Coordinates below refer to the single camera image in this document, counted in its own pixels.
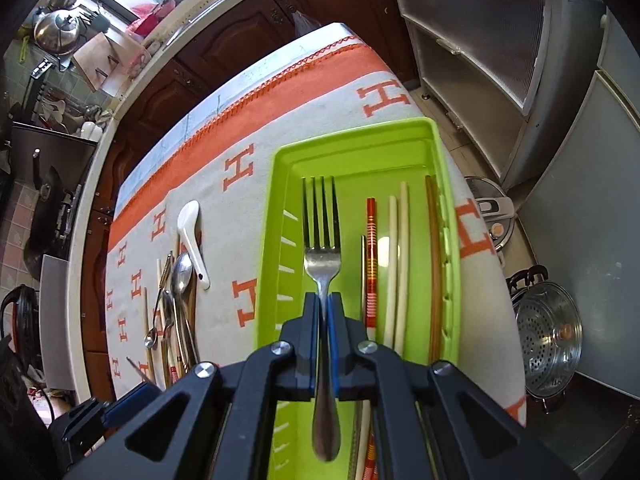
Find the plastic bag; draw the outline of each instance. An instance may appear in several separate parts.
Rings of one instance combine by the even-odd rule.
[[[296,10],[292,14],[293,26],[296,29],[296,38],[301,38],[305,34],[313,32],[322,27],[318,20],[314,20],[312,17],[302,14],[299,10]]]

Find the fork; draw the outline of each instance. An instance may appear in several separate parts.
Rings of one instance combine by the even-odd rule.
[[[320,227],[318,222],[318,202],[316,200],[316,178],[311,178],[313,187],[313,235],[314,244],[309,241],[308,208],[306,205],[306,180],[302,179],[302,216],[303,237],[305,242],[305,270],[316,282],[320,297],[320,316],[318,322],[318,375],[316,380],[316,404],[312,423],[312,445],[316,456],[324,462],[334,460],[340,451],[340,421],[336,407],[330,373],[329,333],[327,300],[329,283],[340,271],[340,225],[338,224],[338,202],[335,196],[335,181],[331,177],[334,244],[331,245],[329,222],[327,218],[324,192],[324,176],[321,177],[322,189],[322,245],[320,245]]]

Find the cutting board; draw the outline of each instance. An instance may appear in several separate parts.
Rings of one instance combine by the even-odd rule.
[[[109,74],[118,65],[109,56],[118,59],[111,43],[101,32],[80,47],[72,57],[73,64],[93,92],[102,87]]]

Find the pot handle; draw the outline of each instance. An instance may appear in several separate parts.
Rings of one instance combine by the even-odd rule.
[[[546,280],[549,279],[549,272],[546,270],[544,265],[534,265],[533,267],[530,267],[527,271],[527,286],[535,283],[536,276],[542,276],[542,281],[546,282]]]
[[[40,149],[36,148],[33,152],[32,168],[33,168],[33,186],[39,193],[42,187],[42,179],[40,177]]]
[[[529,286],[529,270],[522,269],[516,272],[510,278],[507,278],[507,288],[509,289],[509,295],[513,296],[513,292],[518,290],[518,282],[524,280],[525,286]]]

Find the strainer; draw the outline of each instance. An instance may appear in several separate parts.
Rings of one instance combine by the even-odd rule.
[[[582,348],[582,325],[574,300],[553,282],[532,286],[516,314],[527,391],[542,399],[560,394],[574,375]]]

